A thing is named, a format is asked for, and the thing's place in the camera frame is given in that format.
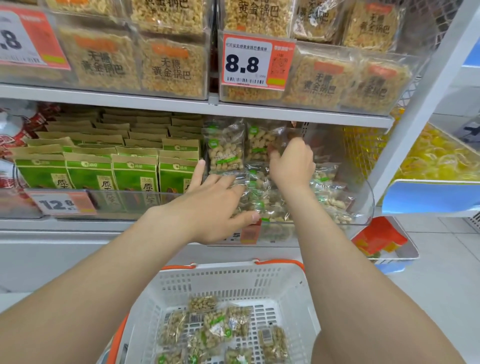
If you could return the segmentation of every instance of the person's left hand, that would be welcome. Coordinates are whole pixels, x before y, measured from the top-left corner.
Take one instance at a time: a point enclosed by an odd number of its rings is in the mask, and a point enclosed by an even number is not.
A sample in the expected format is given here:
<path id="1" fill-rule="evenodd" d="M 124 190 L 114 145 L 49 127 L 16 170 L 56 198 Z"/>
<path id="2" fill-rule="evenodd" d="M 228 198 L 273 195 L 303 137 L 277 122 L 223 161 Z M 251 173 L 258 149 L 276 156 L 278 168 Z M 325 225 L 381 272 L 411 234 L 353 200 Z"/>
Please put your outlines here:
<path id="1" fill-rule="evenodd" d="M 169 218 L 178 220 L 181 229 L 186 229 L 187 243 L 216 243 L 256 223 L 260 218 L 256 211 L 244 211 L 232 218 L 245 186 L 230 188 L 235 176 L 217 174 L 209 175 L 202 183 L 204 169 L 205 161 L 201 159 L 195 167 L 187 192 L 160 206 Z"/>

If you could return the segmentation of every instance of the forearm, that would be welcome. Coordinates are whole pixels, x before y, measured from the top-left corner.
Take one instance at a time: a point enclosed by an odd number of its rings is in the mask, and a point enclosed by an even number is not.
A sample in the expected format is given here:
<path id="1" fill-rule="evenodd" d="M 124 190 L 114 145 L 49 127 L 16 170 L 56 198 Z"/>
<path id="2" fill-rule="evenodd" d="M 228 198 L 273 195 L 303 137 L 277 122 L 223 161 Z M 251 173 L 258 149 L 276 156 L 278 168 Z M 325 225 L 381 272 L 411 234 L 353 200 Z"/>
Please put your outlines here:
<path id="1" fill-rule="evenodd" d="M 463 362 L 435 323 L 347 239 L 313 192 L 305 188 L 284 196 L 335 362 Z"/>
<path id="2" fill-rule="evenodd" d="M 148 282 L 185 244 L 167 219 L 149 210 L 121 236 L 0 315 L 2 361 L 95 363 Z"/>

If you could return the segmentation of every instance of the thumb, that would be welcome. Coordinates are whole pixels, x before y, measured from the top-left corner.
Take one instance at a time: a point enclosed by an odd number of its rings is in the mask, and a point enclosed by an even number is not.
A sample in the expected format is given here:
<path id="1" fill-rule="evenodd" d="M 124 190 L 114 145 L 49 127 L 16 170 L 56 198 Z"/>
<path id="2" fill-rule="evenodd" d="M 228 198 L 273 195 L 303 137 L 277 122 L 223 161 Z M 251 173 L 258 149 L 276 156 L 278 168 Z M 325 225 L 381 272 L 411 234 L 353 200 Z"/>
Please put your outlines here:
<path id="1" fill-rule="evenodd" d="M 268 146 L 268 155 L 270 156 L 270 160 L 280 158 L 280 153 L 272 145 Z"/>
<path id="2" fill-rule="evenodd" d="M 239 229 L 256 223 L 259 219 L 260 214 L 257 211 L 243 211 L 228 221 L 228 229 L 234 233 Z"/>

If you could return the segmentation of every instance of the white storage bin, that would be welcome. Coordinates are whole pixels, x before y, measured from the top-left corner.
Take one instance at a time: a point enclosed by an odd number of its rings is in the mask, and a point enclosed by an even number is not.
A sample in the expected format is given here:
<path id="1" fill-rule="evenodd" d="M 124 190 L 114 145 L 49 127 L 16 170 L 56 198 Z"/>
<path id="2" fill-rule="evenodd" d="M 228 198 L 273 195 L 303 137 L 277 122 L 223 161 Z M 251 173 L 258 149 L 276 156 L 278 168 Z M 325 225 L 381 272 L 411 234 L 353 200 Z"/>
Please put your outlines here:
<path id="1" fill-rule="evenodd" d="M 271 260 L 204 264 L 186 267 L 190 270 L 159 272 L 130 312 L 127 326 L 133 323 L 133 331 L 125 364 L 153 364 L 160 348 L 157 346 L 158 329 L 165 315 L 187 308 L 191 296 L 206 295 L 217 296 L 219 305 L 229 302 L 253 307 L 248 338 L 234 338 L 229 346 L 252 348 L 254 362 L 263 364 L 258 332 L 278 325 L 287 335 L 291 362 L 309 364 L 320 325 L 300 267 L 302 264 L 297 261 Z M 185 332 L 193 333 L 200 325 L 189 324 Z M 112 347 L 112 353 L 118 353 L 118 347 Z M 224 351 L 222 356 L 213 357 L 207 363 L 222 363 L 223 354 Z"/>

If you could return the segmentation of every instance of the fingernail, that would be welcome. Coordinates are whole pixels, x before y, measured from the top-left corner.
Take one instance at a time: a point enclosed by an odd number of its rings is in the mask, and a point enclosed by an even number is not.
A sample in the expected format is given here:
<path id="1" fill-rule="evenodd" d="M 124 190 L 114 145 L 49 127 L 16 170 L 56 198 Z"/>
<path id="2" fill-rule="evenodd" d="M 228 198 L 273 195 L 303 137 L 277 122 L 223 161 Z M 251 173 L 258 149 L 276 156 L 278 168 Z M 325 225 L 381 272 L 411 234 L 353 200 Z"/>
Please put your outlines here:
<path id="1" fill-rule="evenodd" d="M 257 222 L 258 220 L 260 220 L 260 214 L 255 211 L 255 212 L 252 214 L 252 222 Z"/>

